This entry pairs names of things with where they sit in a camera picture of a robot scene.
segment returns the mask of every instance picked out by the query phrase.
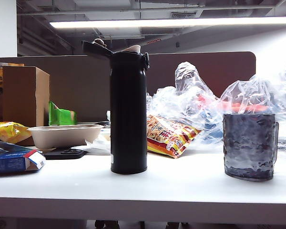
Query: black phone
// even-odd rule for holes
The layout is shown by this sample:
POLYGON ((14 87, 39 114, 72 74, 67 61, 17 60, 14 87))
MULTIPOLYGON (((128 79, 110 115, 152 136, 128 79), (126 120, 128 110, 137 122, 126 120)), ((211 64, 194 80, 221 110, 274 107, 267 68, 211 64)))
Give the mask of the black phone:
POLYGON ((84 156, 86 153, 87 151, 80 149, 58 148, 50 152, 43 153, 43 155, 46 158, 46 160, 63 160, 63 159, 78 159, 84 156))

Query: ceiling light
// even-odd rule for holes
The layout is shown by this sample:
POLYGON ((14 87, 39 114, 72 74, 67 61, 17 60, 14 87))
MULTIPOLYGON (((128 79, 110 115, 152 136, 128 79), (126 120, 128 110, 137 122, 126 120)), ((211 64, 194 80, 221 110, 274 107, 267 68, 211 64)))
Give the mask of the ceiling light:
POLYGON ((131 28, 131 27, 191 27, 197 25, 258 25, 286 24, 286 17, 263 18, 198 18, 198 19, 154 19, 112 21, 61 21, 50 22, 57 29, 72 28, 131 28))

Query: cardboard box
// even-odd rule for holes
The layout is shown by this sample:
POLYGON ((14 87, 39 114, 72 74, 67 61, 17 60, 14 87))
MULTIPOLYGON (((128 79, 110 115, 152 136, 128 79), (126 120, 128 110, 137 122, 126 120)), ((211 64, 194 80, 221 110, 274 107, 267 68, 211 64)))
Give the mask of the cardboard box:
POLYGON ((37 150, 0 141, 0 174, 39 170, 45 161, 37 150))
MULTIPOLYGON (((36 67, 3 67, 3 121, 48 125, 50 75, 36 67)), ((33 146, 32 137, 18 143, 33 146)))

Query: green package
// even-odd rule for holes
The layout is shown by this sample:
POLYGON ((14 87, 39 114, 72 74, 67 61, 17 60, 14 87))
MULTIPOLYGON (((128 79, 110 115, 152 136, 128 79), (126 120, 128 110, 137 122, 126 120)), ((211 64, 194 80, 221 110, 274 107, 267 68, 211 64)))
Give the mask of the green package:
POLYGON ((74 111, 58 108, 52 101, 49 102, 49 125, 76 125, 77 118, 74 111))

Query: yellow snack bag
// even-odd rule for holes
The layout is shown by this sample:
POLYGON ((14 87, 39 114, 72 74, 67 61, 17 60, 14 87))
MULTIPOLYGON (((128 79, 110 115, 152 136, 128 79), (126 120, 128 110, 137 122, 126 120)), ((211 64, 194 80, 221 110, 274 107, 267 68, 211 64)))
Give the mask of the yellow snack bag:
POLYGON ((17 143, 31 136, 28 127, 14 122, 0 122, 0 140, 17 143))
POLYGON ((178 158, 200 132, 201 130, 190 125, 149 115, 147 117, 147 149, 178 158))

